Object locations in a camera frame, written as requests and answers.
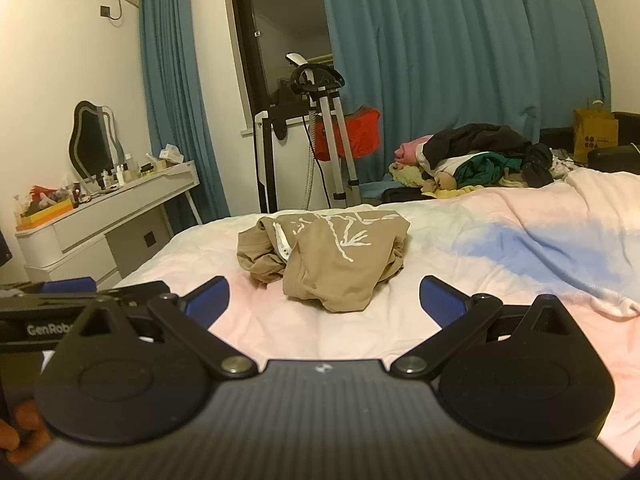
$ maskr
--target bed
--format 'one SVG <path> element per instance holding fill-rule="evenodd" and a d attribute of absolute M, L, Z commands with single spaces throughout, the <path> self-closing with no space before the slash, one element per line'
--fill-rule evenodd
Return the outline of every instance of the bed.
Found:
<path fill-rule="evenodd" d="M 261 366 L 270 358 L 380 358 L 389 366 L 439 330 L 418 298 L 428 274 L 507 304 L 556 294 L 616 383 L 601 441 L 627 463 L 640 458 L 640 176 L 577 170 L 538 190 L 491 188 L 380 208 L 411 222 L 408 252 L 404 269 L 378 286 L 364 312 L 330 314 L 287 299 L 281 282 L 253 283 L 238 265 L 236 245 L 261 215 L 177 235 L 122 285 L 163 280 L 182 295 L 225 276 L 230 305 L 210 331 Z"/>

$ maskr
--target curtain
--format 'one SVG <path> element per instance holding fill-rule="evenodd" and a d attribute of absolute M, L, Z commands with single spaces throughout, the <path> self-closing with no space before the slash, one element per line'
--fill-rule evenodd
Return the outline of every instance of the curtain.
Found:
<path fill-rule="evenodd" d="M 229 216 L 202 101 L 191 0 L 140 0 L 140 45 L 154 153 L 169 143 L 195 161 L 200 185 L 192 195 L 203 222 Z M 186 200 L 178 200 L 168 207 L 176 231 L 194 225 Z"/>
<path fill-rule="evenodd" d="M 382 147 L 358 161 L 380 180 L 402 142 L 467 123 L 528 139 L 610 98 L 593 0 L 324 0 L 347 111 L 382 112 Z"/>

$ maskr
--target finger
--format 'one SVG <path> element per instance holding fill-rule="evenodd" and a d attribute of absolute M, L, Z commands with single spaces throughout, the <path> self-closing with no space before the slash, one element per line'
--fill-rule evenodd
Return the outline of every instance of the finger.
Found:
<path fill-rule="evenodd" d="M 0 449 L 13 451 L 20 446 L 18 432 L 9 426 L 4 420 L 0 420 Z"/>
<path fill-rule="evenodd" d="M 51 442 L 51 437 L 46 430 L 35 431 L 27 441 L 27 444 L 14 451 L 8 451 L 6 458 L 13 465 L 23 464 L 49 442 Z"/>
<path fill-rule="evenodd" d="M 38 412 L 35 400 L 27 400 L 14 410 L 14 418 L 18 426 L 24 430 L 44 430 L 44 420 Z"/>

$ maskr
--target vanity table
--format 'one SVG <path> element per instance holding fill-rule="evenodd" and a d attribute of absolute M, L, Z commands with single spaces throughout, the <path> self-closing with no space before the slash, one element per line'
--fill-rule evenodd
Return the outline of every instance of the vanity table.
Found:
<path fill-rule="evenodd" d="M 16 233 L 33 282 L 90 276 L 99 290 L 154 256 L 173 237 L 164 203 L 200 183 L 194 162 L 145 176 L 39 227 Z"/>

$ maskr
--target black cable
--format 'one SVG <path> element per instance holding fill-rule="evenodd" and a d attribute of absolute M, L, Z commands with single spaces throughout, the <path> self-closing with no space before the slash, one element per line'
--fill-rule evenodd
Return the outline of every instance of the black cable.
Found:
<path fill-rule="evenodd" d="M 316 155 L 316 149 L 314 147 L 313 142 L 311 141 L 311 134 L 309 134 L 309 128 L 306 126 L 305 118 L 302 117 L 302 123 L 305 125 L 306 138 L 309 139 L 309 146 L 311 146 L 311 152 L 314 154 L 314 160 L 316 161 L 316 166 L 318 166 L 318 170 L 320 170 L 320 175 L 322 176 L 322 187 L 324 187 L 324 196 L 326 197 L 326 203 L 331 209 L 331 201 L 329 200 L 329 192 L 326 190 L 326 181 L 324 180 L 324 171 L 322 171 L 322 166 L 318 161 L 318 156 Z"/>
<path fill-rule="evenodd" d="M 122 19 L 122 0 L 118 0 L 118 5 L 120 6 L 120 16 L 118 16 L 117 18 L 112 18 L 111 10 L 109 11 L 109 19 L 113 20 L 114 22 L 117 22 L 118 20 Z"/>

